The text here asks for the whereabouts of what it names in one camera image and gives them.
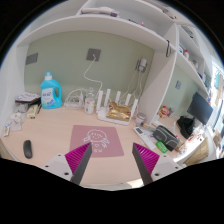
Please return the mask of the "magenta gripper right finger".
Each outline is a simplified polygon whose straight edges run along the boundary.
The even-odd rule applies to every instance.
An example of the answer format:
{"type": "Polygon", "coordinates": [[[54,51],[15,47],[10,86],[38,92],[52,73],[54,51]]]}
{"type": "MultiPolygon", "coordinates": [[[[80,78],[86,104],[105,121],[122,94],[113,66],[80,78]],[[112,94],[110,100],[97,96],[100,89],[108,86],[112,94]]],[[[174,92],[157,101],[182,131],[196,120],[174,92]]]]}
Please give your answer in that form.
{"type": "Polygon", "coordinates": [[[148,185],[152,183],[151,174],[159,160],[159,155],[137,143],[133,144],[132,154],[135,158],[143,184],[148,185]]]}

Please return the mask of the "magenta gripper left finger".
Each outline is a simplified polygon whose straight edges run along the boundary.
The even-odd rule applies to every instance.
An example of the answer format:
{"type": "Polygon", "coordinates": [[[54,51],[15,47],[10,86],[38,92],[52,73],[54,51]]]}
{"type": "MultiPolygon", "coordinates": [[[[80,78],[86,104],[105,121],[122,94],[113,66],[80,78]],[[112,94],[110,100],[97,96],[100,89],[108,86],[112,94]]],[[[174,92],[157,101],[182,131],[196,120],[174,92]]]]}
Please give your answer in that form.
{"type": "Polygon", "coordinates": [[[72,171],[71,182],[79,185],[92,154],[92,144],[87,143],[70,151],[65,159],[72,171]]]}

